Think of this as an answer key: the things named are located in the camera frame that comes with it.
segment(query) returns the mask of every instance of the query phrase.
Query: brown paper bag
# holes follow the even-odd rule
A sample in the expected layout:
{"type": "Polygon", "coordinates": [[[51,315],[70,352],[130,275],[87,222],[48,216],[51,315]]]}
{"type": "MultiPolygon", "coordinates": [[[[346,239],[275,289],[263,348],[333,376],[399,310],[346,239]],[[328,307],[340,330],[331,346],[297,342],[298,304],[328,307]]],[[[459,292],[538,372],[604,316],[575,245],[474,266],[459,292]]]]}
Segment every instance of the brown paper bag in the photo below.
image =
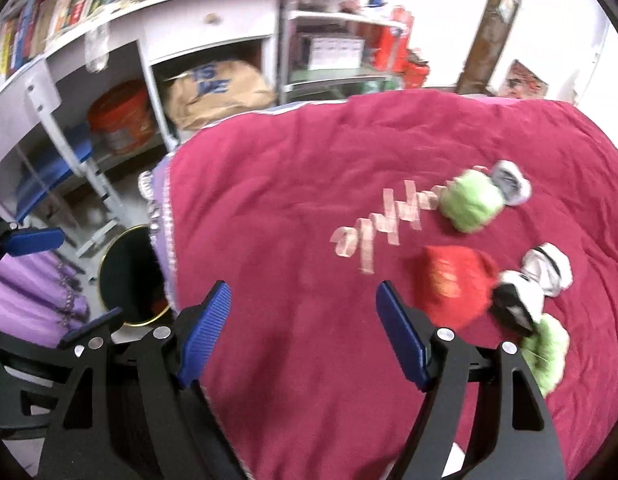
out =
{"type": "Polygon", "coordinates": [[[180,130],[268,107],[275,95],[262,74],[244,61],[217,61],[189,70],[169,89],[167,114],[180,130]]]}

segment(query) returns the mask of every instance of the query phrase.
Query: gold rim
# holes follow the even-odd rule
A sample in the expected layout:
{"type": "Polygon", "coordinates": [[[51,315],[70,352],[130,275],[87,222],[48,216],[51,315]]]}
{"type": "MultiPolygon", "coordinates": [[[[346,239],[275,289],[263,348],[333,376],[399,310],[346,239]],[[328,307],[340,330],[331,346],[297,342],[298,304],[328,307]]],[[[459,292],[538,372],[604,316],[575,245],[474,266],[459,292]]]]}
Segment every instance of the gold rim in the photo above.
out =
{"type": "MultiPolygon", "coordinates": [[[[128,232],[134,231],[136,229],[140,229],[142,227],[146,227],[147,229],[149,228],[149,224],[140,224],[140,225],[134,225],[133,227],[129,227],[129,229],[127,229],[126,231],[120,233],[118,236],[116,236],[111,243],[108,245],[108,247],[105,250],[105,253],[102,254],[102,258],[100,259],[100,265],[98,266],[98,298],[100,300],[100,303],[107,309],[107,310],[111,310],[109,307],[106,306],[105,302],[102,300],[102,293],[100,292],[100,274],[102,272],[102,264],[105,261],[106,255],[108,254],[110,248],[113,247],[113,244],[115,244],[120,238],[122,238],[124,235],[126,235],[128,232]]],[[[169,309],[171,309],[171,307],[169,305],[166,306],[166,308],[157,316],[153,317],[153,319],[150,319],[148,321],[143,321],[141,323],[128,323],[128,322],[124,322],[123,324],[125,326],[147,326],[148,324],[153,323],[154,321],[159,320],[162,316],[164,316],[165,314],[167,314],[167,312],[169,312],[169,309]]]]}

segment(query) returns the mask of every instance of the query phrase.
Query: light green fuzzy sock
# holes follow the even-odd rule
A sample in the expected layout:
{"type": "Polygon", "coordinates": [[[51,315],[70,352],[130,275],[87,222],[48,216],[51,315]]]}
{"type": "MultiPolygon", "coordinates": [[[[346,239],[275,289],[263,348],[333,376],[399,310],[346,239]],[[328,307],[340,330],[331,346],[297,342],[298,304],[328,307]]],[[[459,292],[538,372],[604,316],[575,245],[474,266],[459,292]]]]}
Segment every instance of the light green fuzzy sock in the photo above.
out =
{"type": "Polygon", "coordinates": [[[481,171],[466,170],[440,195],[440,212],[462,233],[487,225],[504,207],[500,189],[481,171]]]}
{"type": "Polygon", "coordinates": [[[522,340],[522,356],[529,365],[543,397],[553,392],[563,380],[564,357],[569,348],[569,334],[555,317],[543,314],[536,332],[522,340]]]}

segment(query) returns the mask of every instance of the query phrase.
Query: magenta blanket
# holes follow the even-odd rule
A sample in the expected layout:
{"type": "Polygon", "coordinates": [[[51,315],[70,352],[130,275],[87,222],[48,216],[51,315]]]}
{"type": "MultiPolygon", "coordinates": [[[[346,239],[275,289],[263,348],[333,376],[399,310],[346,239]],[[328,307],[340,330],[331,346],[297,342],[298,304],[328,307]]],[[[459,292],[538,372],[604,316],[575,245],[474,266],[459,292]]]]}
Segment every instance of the magenta blanket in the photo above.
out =
{"type": "MultiPolygon", "coordinates": [[[[183,145],[167,189],[178,304],[199,303],[218,279],[233,290],[203,385],[256,479],[377,480],[396,458],[422,395],[401,372],[374,295],[390,279],[411,303],[425,245],[480,249],[502,269],[519,269],[543,242],[563,250],[574,284],[545,312],[572,338],[547,399],[568,477],[617,420],[618,152],[570,105],[405,91],[244,114],[183,145]],[[376,233],[367,253],[361,242],[350,258],[336,255],[333,232],[382,213],[383,189],[404,201],[405,180],[431,189],[499,159],[521,167],[533,195],[483,231],[462,235],[422,211],[422,230],[399,223],[399,246],[376,233]],[[370,248],[374,274],[363,274],[370,248]]],[[[488,314],[461,336],[492,347],[510,337],[488,314]]],[[[475,401],[470,386],[463,448],[475,401]]]]}

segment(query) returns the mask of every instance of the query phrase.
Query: desk drawer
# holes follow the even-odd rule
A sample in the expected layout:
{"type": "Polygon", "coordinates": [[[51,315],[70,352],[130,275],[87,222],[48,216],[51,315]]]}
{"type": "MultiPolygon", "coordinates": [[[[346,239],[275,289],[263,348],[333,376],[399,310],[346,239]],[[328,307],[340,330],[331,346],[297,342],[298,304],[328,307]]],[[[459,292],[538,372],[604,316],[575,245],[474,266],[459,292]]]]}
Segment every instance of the desk drawer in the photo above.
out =
{"type": "Polygon", "coordinates": [[[276,0],[173,0],[142,11],[151,63],[207,45],[271,36],[276,0]]]}

